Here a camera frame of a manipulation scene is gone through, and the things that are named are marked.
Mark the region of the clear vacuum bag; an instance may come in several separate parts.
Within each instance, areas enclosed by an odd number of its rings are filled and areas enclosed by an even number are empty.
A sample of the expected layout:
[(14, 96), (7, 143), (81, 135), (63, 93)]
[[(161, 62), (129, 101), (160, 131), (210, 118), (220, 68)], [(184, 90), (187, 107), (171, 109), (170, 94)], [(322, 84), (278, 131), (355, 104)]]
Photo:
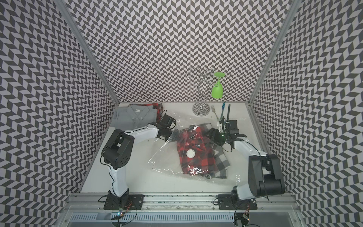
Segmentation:
[(238, 162), (243, 159), (227, 144), (216, 142), (216, 121), (171, 112), (175, 119), (171, 136), (157, 142), (148, 161), (152, 171), (163, 175), (238, 185), (245, 180), (245, 172)]

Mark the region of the grey garment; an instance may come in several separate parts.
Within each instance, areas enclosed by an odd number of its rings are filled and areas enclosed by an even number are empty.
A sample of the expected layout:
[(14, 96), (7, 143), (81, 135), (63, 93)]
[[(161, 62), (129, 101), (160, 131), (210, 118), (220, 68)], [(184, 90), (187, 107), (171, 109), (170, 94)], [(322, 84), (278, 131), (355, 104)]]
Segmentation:
[(111, 127), (129, 131), (145, 127), (157, 121), (157, 110), (153, 106), (129, 105), (114, 109)]

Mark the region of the red black checked shirt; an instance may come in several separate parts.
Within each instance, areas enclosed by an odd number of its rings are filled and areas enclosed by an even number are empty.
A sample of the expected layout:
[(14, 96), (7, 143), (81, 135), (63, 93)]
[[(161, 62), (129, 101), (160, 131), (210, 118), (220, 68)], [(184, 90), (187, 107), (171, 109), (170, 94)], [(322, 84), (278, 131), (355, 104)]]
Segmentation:
[(150, 106), (153, 107), (153, 109), (157, 110), (157, 118), (161, 118), (164, 107), (162, 103), (150, 103), (150, 104), (143, 104), (143, 106)]

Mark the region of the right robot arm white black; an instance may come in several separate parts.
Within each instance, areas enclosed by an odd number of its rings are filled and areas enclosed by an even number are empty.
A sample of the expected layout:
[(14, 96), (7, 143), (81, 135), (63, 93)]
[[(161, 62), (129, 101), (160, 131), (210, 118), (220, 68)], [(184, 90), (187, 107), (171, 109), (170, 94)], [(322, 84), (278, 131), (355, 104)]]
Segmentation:
[(241, 153), (248, 161), (248, 181), (235, 186), (232, 195), (238, 200), (248, 200), (284, 194), (285, 183), (279, 157), (257, 149), (244, 134), (236, 132), (220, 132), (218, 129), (208, 132), (212, 142), (221, 146), (229, 144), (232, 150)]

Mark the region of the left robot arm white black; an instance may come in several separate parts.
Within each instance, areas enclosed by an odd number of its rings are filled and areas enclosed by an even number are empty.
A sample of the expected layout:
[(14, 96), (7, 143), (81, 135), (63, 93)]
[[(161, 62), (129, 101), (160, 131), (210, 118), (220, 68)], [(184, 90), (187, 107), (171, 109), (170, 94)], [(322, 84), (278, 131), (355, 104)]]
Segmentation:
[(110, 192), (116, 198), (123, 197), (128, 192), (126, 183), (126, 165), (131, 158), (134, 145), (153, 138), (168, 140), (173, 130), (159, 123), (148, 124), (132, 131), (116, 129), (111, 134), (102, 157), (112, 178)]

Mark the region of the grey white checked shirt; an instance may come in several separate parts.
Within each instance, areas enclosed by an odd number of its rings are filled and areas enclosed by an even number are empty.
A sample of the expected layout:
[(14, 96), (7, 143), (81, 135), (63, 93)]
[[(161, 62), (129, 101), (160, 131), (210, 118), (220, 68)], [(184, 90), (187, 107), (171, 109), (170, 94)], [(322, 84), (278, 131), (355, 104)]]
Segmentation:
[(215, 165), (208, 168), (208, 172), (201, 174), (208, 180), (213, 178), (227, 179), (227, 169), (231, 166), (223, 149), (224, 135), (218, 129), (213, 128), (211, 123), (200, 124), (202, 135), (208, 140), (206, 147), (212, 151)]

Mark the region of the white bag valve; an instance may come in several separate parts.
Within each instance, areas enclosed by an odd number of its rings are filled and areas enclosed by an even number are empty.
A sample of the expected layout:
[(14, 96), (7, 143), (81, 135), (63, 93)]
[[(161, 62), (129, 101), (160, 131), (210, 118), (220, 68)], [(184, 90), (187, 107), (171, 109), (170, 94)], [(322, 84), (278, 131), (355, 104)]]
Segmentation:
[(194, 157), (195, 157), (196, 152), (195, 152), (193, 149), (189, 149), (189, 150), (187, 150), (186, 155), (187, 155), (187, 157), (188, 157), (189, 159), (192, 159), (192, 158), (194, 158)]

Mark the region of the blue pen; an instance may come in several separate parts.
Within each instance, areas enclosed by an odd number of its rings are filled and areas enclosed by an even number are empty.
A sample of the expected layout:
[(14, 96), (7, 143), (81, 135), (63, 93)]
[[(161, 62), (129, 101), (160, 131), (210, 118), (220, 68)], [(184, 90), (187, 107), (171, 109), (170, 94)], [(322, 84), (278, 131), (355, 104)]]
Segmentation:
[(225, 106), (226, 106), (226, 101), (223, 102), (223, 104), (222, 104), (222, 110), (221, 110), (221, 115), (220, 115), (220, 120), (219, 121), (223, 120)]

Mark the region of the green plastic wine glass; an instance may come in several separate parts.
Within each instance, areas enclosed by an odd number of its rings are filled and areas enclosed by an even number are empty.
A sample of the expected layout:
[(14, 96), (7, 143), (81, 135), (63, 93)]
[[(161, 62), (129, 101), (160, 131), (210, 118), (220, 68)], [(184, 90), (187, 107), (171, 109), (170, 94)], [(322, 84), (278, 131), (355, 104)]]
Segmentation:
[(214, 99), (221, 99), (224, 92), (221, 79), (225, 76), (225, 74), (222, 72), (216, 72), (214, 76), (217, 77), (217, 82), (212, 88), (211, 97)]

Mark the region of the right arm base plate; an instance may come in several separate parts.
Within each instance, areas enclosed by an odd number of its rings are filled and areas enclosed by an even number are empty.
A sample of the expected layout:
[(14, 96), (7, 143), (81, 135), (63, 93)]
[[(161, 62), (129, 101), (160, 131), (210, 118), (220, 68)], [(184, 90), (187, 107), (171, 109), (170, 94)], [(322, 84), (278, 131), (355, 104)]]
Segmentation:
[(240, 200), (231, 194), (218, 194), (217, 203), (220, 210), (257, 210), (255, 199)]

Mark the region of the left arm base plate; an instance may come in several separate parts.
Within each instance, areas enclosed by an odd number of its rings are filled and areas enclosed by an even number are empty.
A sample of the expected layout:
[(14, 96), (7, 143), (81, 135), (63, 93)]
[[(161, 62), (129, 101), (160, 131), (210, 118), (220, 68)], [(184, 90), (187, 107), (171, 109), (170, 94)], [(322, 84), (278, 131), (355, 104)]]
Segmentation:
[(143, 201), (143, 194), (128, 194), (121, 197), (117, 197), (113, 194), (109, 194), (104, 204), (104, 210), (141, 210)]

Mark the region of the aluminium front rail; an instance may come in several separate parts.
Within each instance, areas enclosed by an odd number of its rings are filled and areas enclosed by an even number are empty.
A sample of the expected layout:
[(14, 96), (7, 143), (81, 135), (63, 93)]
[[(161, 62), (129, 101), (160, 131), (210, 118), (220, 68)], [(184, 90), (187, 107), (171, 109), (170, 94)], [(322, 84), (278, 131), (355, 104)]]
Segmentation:
[[(217, 203), (219, 193), (133, 193), (143, 194), (144, 201), (139, 211), (234, 211), (220, 210)], [(257, 210), (250, 212), (299, 212), (295, 197), (291, 193), (257, 198)], [(71, 194), (63, 213), (75, 212), (105, 212), (105, 193), (79, 193)]]

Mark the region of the aluminium corner post right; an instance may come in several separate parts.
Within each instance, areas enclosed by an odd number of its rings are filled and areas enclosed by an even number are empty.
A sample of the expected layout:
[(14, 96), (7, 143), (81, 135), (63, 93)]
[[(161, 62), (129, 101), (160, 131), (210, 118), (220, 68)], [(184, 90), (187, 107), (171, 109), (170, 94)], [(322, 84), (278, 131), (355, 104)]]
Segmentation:
[(300, 0), (293, 0), (292, 3), (291, 3), (291, 6), (288, 10), (288, 13), (282, 23), (282, 26), (277, 34), (277, 37), (276, 37), (276, 40), (274, 41), (273, 45), (272, 45), (272, 48), (271, 48), (271, 51), (268, 55), (268, 58), (265, 62), (265, 65), (263, 66), (262, 68), (262, 71), (258, 77), (258, 80), (257, 80), (257, 83), (252, 91), (252, 94), (250, 96), (250, 99), (248, 101), (248, 104), (251, 106), (255, 100), (255, 98), (257, 97), (263, 83), (264, 83), (264, 80), (270, 70), (270, 67), (281, 47), (281, 44), (285, 38), (285, 35), (287, 33), (287, 31), (289, 30), (290, 28), (290, 25), (291, 23), (293, 22), (294, 20), (294, 17), (301, 5), (302, 1)]

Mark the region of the aluminium corner post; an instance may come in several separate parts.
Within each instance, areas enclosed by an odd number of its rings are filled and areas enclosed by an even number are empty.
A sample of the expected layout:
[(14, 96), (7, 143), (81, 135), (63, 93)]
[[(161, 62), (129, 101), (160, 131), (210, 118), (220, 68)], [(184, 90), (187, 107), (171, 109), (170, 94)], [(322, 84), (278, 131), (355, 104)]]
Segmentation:
[(85, 55), (89, 59), (91, 65), (93, 66), (97, 76), (102, 81), (103, 85), (105, 86), (106, 90), (110, 94), (112, 100), (116, 105), (119, 105), (120, 102), (118, 100), (117, 95), (115, 94), (114, 90), (112, 89), (111, 85), (109, 84), (106, 76), (104, 75), (99, 63), (97, 62), (95, 56), (93, 55), (93, 52), (89, 48), (83, 34), (79, 30), (76, 22), (73, 19), (73, 16), (68, 10), (68, 7), (65, 4), (65, 1), (62, 0), (54, 0), (54, 3), (56, 4), (56, 7), (58, 8), (59, 12), (61, 13), (62, 17), (66, 21), (67, 25), (70, 27), (73, 35), (75, 36), (76, 40), (80, 44), (82, 50), (84, 51)]
[(271, 48), (271, 51), (268, 55), (268, 58), (265, 62), (265, 65), (263, 66), (262, 68), (262, 71), (258, 77), (258, 80), (257, 80), (257, 83), (252, 91), (252, 94), (250, 96), (250, 99), (248, 101), (248, 104), (251, 106), (255, 100), (255, 98), (257, 97), (263, 83), (264, 83), (264, 80), (270, 70), (270, 67), (281, 47), (281, 44), (285, 38), (285, 35), (287, 33), (287, 31), (289, 30), (290, 28), (290, 25), (291, 23), (293, 22), (294, 20), (294, 17), (301, 5), (302, 1), (300, 0), (293, 0), (292, 3), (291, 3), (291, 6), (288, 10), (288, 13), (282, 23), (282, 26), (277, 34), (277, 37), (276, 37), (276, 40), (274, 41), (273, 45), (272, 45), (272, 48)]

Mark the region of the aluminium corner post left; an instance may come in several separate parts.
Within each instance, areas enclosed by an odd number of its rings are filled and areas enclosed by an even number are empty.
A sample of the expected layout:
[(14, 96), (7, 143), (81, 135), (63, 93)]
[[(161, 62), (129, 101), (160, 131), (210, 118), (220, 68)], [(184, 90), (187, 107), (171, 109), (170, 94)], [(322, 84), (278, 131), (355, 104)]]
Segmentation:
[(58, 8), (59, 12), (61, 13), (62, 17), (66, 21), (67, 25), (70, 27), (73, 35), (75, 36), (76, 40), (80, 44), (82, 50), (84, 51), (85, 55), (89, 59), (91, 65), (93, 66), (97, 76), (102, 81), (103, 85), (105, 86), (106, 90), (110, 94), (112, 100), (116, 105), (119, 105), (120, 102), (118, 100), (117, 95), (115, 94), (114, 90), (112, 89), (111, 85), (109, 84), (106, 76), (104, 75), (99, 63), (97, 62), (95, 56), (93, 55), (93, 52), (89, 48), (83, 34), (79, 30), (76, 22), (73, 19), (73, 16), (68, 10), (68, 7), (65, 4), (65, 1), (62, 0), (54, 0), (54, 3), (56, 4), (56, 7)]

